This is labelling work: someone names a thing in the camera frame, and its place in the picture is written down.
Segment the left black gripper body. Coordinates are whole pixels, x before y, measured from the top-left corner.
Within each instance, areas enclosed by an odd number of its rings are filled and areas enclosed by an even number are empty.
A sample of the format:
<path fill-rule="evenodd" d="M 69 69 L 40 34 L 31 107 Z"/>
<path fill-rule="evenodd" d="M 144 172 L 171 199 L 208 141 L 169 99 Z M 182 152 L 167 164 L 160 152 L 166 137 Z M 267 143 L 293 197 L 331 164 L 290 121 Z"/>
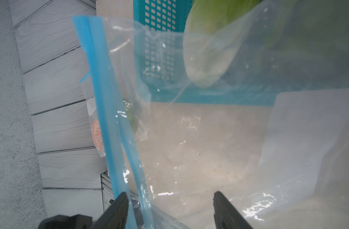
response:
<path fill-rule="evenodd" d="M 88 229 L 92 226 L 92 217 L 85 215 L 56 215 L 41 221 L 38 229 Z"/>

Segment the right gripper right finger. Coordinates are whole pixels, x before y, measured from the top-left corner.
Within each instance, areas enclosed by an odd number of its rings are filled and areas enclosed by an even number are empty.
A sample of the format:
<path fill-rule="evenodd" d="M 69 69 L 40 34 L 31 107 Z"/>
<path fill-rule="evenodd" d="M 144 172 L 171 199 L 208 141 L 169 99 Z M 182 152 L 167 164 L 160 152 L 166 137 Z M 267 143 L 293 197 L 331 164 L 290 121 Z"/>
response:
<path fill-rule="evenodd" d="M 253 229 L 222 192 L 214 193 L 213 207 L 217 229 Z"/>

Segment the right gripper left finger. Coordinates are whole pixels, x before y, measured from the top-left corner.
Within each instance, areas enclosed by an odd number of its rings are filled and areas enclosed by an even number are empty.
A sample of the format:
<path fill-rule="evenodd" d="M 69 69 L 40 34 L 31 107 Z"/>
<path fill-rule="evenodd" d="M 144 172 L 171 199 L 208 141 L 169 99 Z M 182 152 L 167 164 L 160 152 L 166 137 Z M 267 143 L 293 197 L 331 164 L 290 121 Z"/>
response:
<path fill-rule="evenodd" d="M 90 229 L 125 229 L 129 209 L 126 192 L 121 193 Z"/>

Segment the clear zipper bag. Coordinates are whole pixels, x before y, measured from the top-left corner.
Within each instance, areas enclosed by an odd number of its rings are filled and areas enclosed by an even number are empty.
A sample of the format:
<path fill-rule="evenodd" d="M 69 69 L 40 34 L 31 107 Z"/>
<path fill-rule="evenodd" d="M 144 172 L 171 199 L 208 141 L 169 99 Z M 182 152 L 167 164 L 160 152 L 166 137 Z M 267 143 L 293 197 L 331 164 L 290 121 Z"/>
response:
<path fill-rule="evenodd" d="M 91 74 L 88 72 L 84 78 L 80 80 L 83 96 L 86 100 L 86 106 L 89 116 L 90 128 L 95 120 L 98 120 L 97 105 L 94 97 L 93 84 Z M 98 151 L 100 157 L 105 157 L 105 151 Z"/>
<path fill-rule="evenodd" d="M 216 229 L 217 191 L 253 229 L 349 229 L 349 1 L 257 8 L 218 81 L 276 92 L 272 106 L 146 101 L 134 36 L 150 30 L 120 6 L 73 17 L 125 229 Z"/>

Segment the chinese cabbage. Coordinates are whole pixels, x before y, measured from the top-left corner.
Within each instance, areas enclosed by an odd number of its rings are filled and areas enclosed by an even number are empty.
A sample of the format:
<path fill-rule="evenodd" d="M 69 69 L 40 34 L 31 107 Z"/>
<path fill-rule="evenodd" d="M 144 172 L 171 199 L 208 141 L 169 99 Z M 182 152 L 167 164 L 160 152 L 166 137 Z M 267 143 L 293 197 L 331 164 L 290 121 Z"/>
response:
<path fill-rule="evenodd" d="M 248 37 L 260 1 L 193 1 L 185 23 L 183 57 L 189 80 L 214 85 Z"/>

